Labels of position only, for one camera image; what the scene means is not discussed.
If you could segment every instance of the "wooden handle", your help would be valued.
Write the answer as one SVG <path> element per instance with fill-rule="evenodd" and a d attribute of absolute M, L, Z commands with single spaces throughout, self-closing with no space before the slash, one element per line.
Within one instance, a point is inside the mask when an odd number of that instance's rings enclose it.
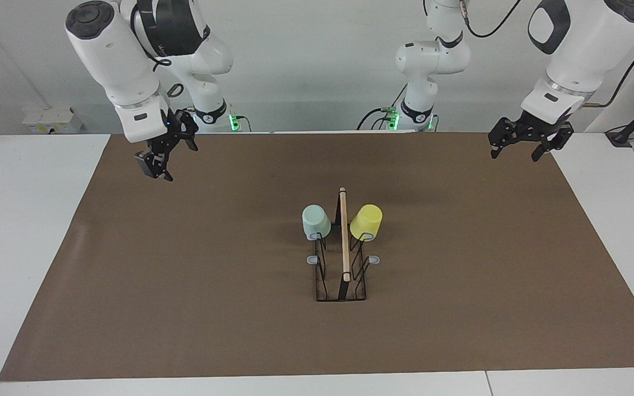
<path fill-rule="evenodd" d="M 339 201 L 342 203 L 342 261 L 344 263 L 344 281 L 352 281 L 352 260 L 349 257 L 349 216 L 347 215 L 347 189 L 339 191 Z"/>

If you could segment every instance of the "white table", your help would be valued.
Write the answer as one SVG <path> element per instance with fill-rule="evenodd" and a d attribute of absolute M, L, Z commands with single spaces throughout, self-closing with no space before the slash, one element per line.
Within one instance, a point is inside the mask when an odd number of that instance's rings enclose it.
<path fill-rule="evenodd" d="M 108 135 L 0 136 L 0 370 L 90 182 Z M 634 293 L 634 153 L 576 135 L 554 153 Z M 0 395 L 634 395 L 634 368 L 372 376 L 0 383 Z"/>

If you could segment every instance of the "brown table surface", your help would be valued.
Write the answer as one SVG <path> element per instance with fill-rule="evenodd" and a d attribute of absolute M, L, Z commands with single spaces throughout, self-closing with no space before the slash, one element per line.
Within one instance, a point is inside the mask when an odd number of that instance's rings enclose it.
<path fill-rule="evenodd" d="M 0 381 L 634 366 L 634 297 L 533 146 L 197 140 L 166 183 L 111 138 Z M 342 186 L 352 215 L 382 208 L 382 264 L 368 301 L 319 304 L 300 213 Z"/>

